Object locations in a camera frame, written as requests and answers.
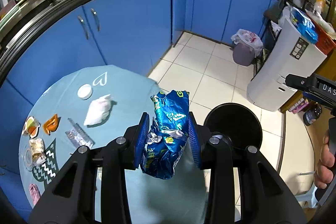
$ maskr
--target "table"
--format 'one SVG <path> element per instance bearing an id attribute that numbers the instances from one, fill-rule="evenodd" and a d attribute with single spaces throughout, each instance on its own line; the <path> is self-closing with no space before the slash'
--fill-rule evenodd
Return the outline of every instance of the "table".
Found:
<path id="1" fill-rule="evenodd" d="M 93 88 L 92 96 L 87 100 L 77 96 L 78 89 L 84 84 Z M 95 141 L 92 148 L 102 147 L 124 135 L 129 126 L 138 124 L 143 112 L 147 112 L 152 120 L 155 114 L 150 96 L 159 91 L 153 80 L 113 65 L 82 69 L 63 77 L 46 90 L 29 116 L 34 116 L 41 123 L 37 137 L 44 140 L 47 161 L 30 172 L 19 155 L 21 180 L 31 206 L 29 184 L 36 184 L 42 194 L 71 156 L 70 153 L 76 150 L 65 134 L 72 127 L 68 118 L 78 123 Z M 106 94 L 111 94 L 113 98 L 107 121 L 99 126 L 83 126 L 90 102 Z M 44 133 L 42 125 L 56 113 L 60 123 L 49 136 Z M 21 136 L 19 154 L 28 141 L 28 136 Z M 203 223 L 207 198 L 204 176 L 196 169 L 189 146 L 184 150 L 173 178 L 153 178 L 143 174 L 141 169 L 126 170 L 125 178 L 133 224 Z M 100 221 L 99 178 L 96 185 L 95 219 Z"/>

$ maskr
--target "white round lid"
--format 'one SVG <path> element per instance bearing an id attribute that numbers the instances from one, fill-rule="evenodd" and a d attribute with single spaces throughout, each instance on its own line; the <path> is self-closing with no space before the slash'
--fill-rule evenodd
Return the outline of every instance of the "white round lid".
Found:
<path id="1" fill-rule="evenodd" d="M 83 100 L 90 98 L 90 96 L 92 95 L 92 87 L 89 84 L 82 85 L 79 88 L 77 95 Z"/>

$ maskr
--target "pink wrapper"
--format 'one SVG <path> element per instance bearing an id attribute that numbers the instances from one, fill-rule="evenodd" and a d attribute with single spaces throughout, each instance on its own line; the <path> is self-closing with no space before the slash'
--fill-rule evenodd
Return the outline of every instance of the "pink wrapper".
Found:
<path id="1" fill-rule="evenodd" d="M 34 206 L 36 205 L 36 203 L 39 201 L 41 195 L 40 195 L 40 191 L 39 189 L 37 188 L 37 185 L 36 184 L 33 184 L 31 183 L 29 185 L 29 193 L 30 193 L 30 196 L 31 196 L 31 199 L 33 200 L 33 204 Z"/>

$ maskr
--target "metal screw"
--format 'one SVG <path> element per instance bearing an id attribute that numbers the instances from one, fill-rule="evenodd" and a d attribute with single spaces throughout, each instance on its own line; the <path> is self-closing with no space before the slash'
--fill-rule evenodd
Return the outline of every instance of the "metal screw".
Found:
<path id="1" fill-rule="evenodd" d="M 212 143 L 212 144 L 218 144 L 219 143 L 219 138 L 217 138 L 217 137 L 211 137 L 209 139 L 209 142 Z"/>
<path id="2" fill-rule="evenodd" d="M 258 149 L 255 146 L 249 146 L 249 148 L 247 149 L 250 153 L 257 153 Z"/>
<path id="3" fill-rule="evenodd" d="M 117 144 L 124 144 L 126 142 L 126 139 L 124 137 L 119 137 L 116 140 Z"/>
<path id="4" fill-rule="evenodd" d="M 78 148 L 78 152 L 81 154 L 84 154 L 87 151 L 87 147 L 85 145 L 82 145 Z"/>

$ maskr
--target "red plastic basket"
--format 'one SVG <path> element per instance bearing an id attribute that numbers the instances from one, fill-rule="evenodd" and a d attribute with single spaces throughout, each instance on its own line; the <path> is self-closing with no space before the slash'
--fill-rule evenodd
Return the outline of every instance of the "red plastic basket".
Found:
<path id="1" fill-rule="evenodd" d="M 311 17 L 309 17 L 315 25 L 315 31 L 317 32 L 319 39 L 315 46 L 328 55 L 334 48 L 336 48 L 336 43 L 331 39 L 331 37 L 318 25 Z"/>

